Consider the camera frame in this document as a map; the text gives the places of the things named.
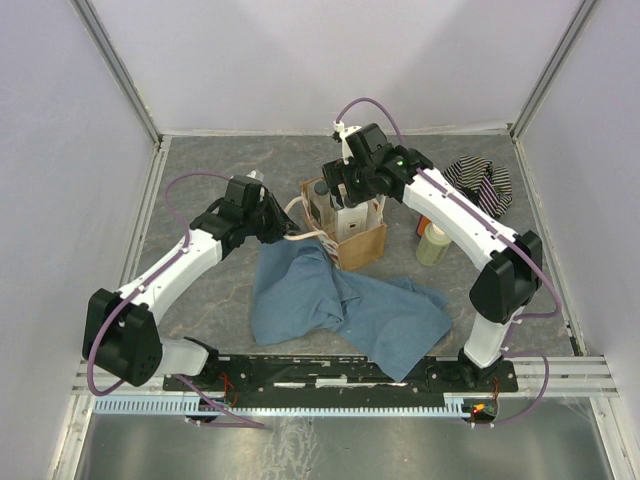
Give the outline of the white square bottle grey cap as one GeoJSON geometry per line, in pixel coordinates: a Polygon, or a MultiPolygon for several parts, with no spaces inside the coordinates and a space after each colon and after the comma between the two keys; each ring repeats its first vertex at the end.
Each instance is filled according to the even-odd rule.
{"type": "Polygon", "coordinates": [[[347,196],[346,187],[341,184],[338,186],[339,193],[343,202],[343,207],[336,210],[335,213],[335,234],[338,243],[342,243],[355,235],[366,230],[368,203],[354,203],[347,196]]]}

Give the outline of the clear square bottle grey cap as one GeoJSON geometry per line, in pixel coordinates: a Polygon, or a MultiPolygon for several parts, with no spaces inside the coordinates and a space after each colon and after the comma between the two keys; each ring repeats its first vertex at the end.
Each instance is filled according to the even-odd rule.
{"type": "Polygon", "coordinates": [[[309,190],[310,211],[316,223],[326,232],[335,231],[335,209],[330,189],[324,180],[318,180],[309,190]]]}

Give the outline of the watermelon print canvas bag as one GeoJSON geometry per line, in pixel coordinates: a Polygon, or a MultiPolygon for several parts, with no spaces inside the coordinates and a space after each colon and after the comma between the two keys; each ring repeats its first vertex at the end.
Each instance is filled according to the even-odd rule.
{"type": "Polygon", "coordinates": [[[316,177],[301,182],[300,195],[291,200],[285,210],[291,210],[296,204],[301,205],[304,222],[308,230],[314,233],[312,239],[320,242],[335,268],[344,271],[353,271],[381,258],[384,254],[387,231],[387,226],[383,218],[385,200],[373,199],[367,201],[368,216],[366,230],[342,243],[338,243],[335,231],[329,233],[322,230],[310,211],[309,190],[318,180],[323,179],[316,177]]]}

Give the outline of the pale green bottle cream cap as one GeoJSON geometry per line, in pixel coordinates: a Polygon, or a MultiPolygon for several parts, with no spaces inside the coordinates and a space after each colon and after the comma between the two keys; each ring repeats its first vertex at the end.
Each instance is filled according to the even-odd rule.
{"type": "Polygon", "coordinates": [[[429,223],[416,250],[416,258],[423,266],[439,264],[451,245],[450,237],[434,223],[429,223]]]}

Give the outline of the orange bottle blue sprayer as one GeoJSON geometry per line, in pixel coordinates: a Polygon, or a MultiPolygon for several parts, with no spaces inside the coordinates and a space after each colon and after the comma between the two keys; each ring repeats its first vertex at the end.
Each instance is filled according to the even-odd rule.
{"type": "Polygon", "coordinates": [[[426,228],[430,223],[431,223],[431,220],[428,217],[421,215],[418,221],[418,224],[416,226],[416,234],[419,237],[422,237],[424,235],[426,228]]]}

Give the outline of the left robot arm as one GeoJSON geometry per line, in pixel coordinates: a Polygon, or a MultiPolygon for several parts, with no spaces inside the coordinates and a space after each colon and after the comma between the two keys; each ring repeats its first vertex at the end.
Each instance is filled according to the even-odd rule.
{"type": "Polygon", "coordinates": [[[271,244],[298,232],[257,171],[227,180],[223,197],[193,221],[159,261],[114,291],[89,299],[82,355],[87,383],[96,396],[96,369],[118,384],[139,387],[156,375],[183,375],[199,390],[215,387],[221,368],[216,350],[194,339],[163,339],[158,326],[173,303],[205,272],[225,260],[249,237],[271,244]]]}

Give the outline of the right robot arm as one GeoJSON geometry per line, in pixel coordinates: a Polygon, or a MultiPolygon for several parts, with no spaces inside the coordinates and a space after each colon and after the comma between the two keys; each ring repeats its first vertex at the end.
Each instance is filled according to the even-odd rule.
{"type": "Polygon", "coordinates": [[[541,286],[542,245],[500,224],[464,198],[422,153],[392,144],[371,123],[333,124],[341,157],[322,173],[340,207],[385,196],[429,218],[472,261],[479,272],[469,298],[476,314],[471,334],[459,351],[456,373],[468,390],[489,384],[503,360],[510,326],[541,286]]]}

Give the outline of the blue cloth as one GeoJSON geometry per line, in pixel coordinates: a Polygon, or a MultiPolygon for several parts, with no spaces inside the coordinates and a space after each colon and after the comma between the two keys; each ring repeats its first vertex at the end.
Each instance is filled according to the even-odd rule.
{"type": "Polygon", "coordinates": [[[448,302],[408,277],[336,269],[315,240],[281,240],[260,247],[251,327],[259,345],[330,330],[400,382],[451,330],[448,302]]]}

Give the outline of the black white striped cloth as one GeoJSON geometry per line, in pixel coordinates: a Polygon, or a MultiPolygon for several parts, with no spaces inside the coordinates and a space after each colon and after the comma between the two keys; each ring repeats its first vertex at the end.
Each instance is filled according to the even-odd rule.
{"type": "Polygon", "coordinates": [[[499,220],[513,201],[513,187],[505,167],[477,156],[461,156],[442,175],[482,212],[499,220]]]}

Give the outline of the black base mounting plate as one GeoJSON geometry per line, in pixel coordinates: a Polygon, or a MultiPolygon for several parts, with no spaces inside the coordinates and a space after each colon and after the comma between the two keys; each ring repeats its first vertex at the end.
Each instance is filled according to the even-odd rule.
{"type": "Polygon", "coordinates": [[[442,406],[448,393],[515,393],[512,362],[499,360],[480,373],[458,359],[425,356],[396,381],[359,356],[217,356],[188,379],[205,393],[219,392],[239,408],[442,406]]]}

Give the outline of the aluminium frame rail front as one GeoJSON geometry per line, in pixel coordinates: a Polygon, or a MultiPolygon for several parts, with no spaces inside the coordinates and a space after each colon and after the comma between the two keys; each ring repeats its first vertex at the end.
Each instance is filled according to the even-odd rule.
{"type": "MultiPolygon", "coordinates": [[[[487,396],[492,380],[469,387],[459,380],[447,380],[445,373],[456,365],[449,357],[425,357],[406,379],[395,382],[373,362],[356,356],[247,356],[221,359],[221,370],[240,391],[265,392],[275,389],[393,388],[420,389],[444,396],[487,396]]],[[[534,397],[616,397],[617,388],[602,357],[523,356],[507,358],[491,374],[499,379],[506,395],[534,397]]]]}

